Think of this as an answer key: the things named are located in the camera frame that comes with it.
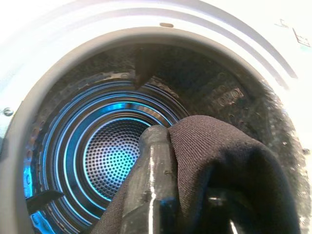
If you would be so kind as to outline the white front-load washing machine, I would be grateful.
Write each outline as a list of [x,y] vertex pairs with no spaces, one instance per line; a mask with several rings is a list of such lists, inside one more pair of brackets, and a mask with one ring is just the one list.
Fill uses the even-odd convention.
[[[211,115],[270,148],[312,234],[312,33],[285,0],[0,0],[0,233],[78,233],[136,136]],[[157,70],[134,87],[140,47]],[[26,198],[64,193],[29,215]]]

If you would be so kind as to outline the dark brown garment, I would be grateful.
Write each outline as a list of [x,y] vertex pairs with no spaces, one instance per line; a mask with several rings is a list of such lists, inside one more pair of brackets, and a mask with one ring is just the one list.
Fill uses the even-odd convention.
[[[176,234],[202,234],[206,196],[246,207],[246,234],[301,234],[294,199],[273,153],[232,125],[190,116],[167,128],[177,162]],[[120,234],[132,170],[90,234]]]

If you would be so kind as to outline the black drum lifter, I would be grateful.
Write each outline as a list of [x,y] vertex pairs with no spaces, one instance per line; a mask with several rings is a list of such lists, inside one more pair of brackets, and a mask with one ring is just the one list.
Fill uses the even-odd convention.
[[29,215],[41,210],[46,204],[64,196],[64,193],[54,190],[46,190],[34,196],[26,198],[26,206]]
[[140,47],[135,56],[134,87],[139,89],[150,80],[157,70],[158,49],[154,46]]

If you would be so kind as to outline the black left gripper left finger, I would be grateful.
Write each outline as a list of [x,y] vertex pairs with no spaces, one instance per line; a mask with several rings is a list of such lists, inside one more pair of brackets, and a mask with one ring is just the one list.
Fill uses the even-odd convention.
[[147,128],[139,139],[140,157],[125,194],[120,234],[176,234],[177,162],[169,131]]

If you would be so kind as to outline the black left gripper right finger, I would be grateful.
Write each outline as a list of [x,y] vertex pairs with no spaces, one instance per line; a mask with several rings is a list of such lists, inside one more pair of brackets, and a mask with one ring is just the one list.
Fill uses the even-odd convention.
[[227,194],[207,195],[202,234],[246,234],[246,207]]

